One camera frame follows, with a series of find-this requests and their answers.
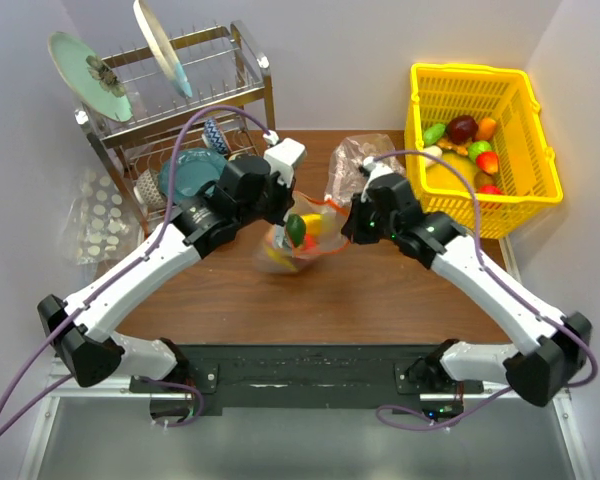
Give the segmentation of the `clear zip top bag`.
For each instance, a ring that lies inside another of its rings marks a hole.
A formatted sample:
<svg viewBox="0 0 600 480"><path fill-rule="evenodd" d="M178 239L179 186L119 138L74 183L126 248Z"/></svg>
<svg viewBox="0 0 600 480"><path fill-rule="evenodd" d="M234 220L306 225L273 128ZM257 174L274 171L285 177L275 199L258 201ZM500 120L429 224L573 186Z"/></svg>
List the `clear zip top bag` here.
<svg viewBox="0 0 600 480"><path fill-rule="evenodd" d="M295 192L293 199L287 224L271 226L254 253L254 266L262 272L296 274L349 245L341 234L348 217L345 208L330 198L318 200L302 192Z"/></svg>

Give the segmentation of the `dark green toy lime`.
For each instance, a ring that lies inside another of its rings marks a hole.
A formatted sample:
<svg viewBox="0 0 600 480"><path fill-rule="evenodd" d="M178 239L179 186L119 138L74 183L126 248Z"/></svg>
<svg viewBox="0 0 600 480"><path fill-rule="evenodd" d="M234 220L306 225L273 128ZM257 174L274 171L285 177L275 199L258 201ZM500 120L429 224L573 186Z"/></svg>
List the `dark green toy lime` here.
<svg viewBox="0 0 600 480"><path fill-rule="evenodd" d="M286 236L293 248L300 247L306 235L306 224L303 218L295 213L288 216L285 225Z"/></svg>

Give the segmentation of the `red toy tomato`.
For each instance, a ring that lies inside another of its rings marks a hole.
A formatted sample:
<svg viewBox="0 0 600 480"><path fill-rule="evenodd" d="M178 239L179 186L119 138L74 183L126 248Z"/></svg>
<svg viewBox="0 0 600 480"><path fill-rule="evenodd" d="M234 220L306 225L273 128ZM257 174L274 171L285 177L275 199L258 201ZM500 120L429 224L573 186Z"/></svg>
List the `red toy tomato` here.
<svg viewBox="0 0 600 480"><path fill-rule="evenodd" d="M298 247L300 252L307 254L315 253L317 251L317 241L314 236L306 234L303 238L302 243Z"/></svg>

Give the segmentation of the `white toy food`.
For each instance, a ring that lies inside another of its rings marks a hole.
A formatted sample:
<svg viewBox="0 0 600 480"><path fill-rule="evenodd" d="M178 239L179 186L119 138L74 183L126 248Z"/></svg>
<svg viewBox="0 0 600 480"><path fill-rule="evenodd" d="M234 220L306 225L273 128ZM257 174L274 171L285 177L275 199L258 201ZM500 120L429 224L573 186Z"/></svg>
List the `white toy food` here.
<svg viewBox="0 0 600 480"><path fill-rule="evenodd" d="M423 152L425 153L425 155L420 156L420 158L425 162L426 166L435 164L436 160L441 159L443 154L443 150L436 145L424 148Z"/></svg>

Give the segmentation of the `green toy vegetable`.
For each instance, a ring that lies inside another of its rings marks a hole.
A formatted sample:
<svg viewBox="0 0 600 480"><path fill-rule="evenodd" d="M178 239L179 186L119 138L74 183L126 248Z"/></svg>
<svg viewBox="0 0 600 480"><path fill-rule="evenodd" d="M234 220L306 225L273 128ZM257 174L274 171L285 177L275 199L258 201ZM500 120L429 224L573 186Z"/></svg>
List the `green toy vegetable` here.
<svg viewBox="0 0 600 480"><path fill-rule="evenodd" d="M446 125L444 123L436 123L427 128L422 135L423 144L425 147L435 145L446 133Z"/></svg>

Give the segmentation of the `dark red toy fruit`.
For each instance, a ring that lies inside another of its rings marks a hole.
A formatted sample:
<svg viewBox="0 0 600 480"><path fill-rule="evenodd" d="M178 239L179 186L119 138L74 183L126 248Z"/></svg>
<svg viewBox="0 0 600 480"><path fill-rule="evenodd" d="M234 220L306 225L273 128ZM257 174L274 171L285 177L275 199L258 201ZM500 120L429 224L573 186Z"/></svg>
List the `dark red toy fruit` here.
<svg viewBox="0 0 600 480"><path fill-rule="evenodd" d="M454 144L471 140L478 131L478 123L471 115L460 115L446 125L446 134Z"/></svg>

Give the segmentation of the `yellow toy banana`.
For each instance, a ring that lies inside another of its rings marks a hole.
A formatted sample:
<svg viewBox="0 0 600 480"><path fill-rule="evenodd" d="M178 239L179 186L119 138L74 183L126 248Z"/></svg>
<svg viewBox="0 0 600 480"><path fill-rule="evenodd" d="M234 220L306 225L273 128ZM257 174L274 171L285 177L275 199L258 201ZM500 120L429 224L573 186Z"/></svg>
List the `yellow toy banana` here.
<svg viewBox="0 0 600 480"><path fill-rule="evenodd" d="M306 234L312 237L326 235L333 227L333 222L326 214L311 213L301 216Z"/></svg>

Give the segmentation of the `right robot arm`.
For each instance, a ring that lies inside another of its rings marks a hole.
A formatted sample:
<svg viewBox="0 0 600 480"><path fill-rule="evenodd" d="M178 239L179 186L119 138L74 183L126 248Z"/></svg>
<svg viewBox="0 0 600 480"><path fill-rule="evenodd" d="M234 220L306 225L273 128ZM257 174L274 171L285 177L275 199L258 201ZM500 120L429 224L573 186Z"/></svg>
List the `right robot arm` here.
<svg viewBox="0 0 600 480"><path fill-rule="evenodd" d="M354 244L388 240L406 257L446 279L506 333L506 345L451 340L425 369L428 386L449 392L460 381L509 386L543 407L583 368L591 322L542 301L476 245L464 227L443 212L426 213L409 182L396 173L372 176L352 197L343 235Z"/></svg>

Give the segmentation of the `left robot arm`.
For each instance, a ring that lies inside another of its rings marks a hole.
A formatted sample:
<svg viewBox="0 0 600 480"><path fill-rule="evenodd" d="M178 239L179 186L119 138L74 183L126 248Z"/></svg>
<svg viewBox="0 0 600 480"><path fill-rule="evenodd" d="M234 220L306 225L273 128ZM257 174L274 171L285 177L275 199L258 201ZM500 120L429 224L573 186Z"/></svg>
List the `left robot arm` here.
<svg viewBox="0 0 600 480"><path fill-rule="evenodd" d="M218 179L184 199L174 217L99 280L66 299L49 295L39 303L43 325L59 330L52 346L79 386L112 375L146 377L165 392L185 385L190 364L172 341L121 335L117 326L167 280L233 241L240 229L258 220L282 224L293 205L299 163L271 152L228 162Z"/></svg>

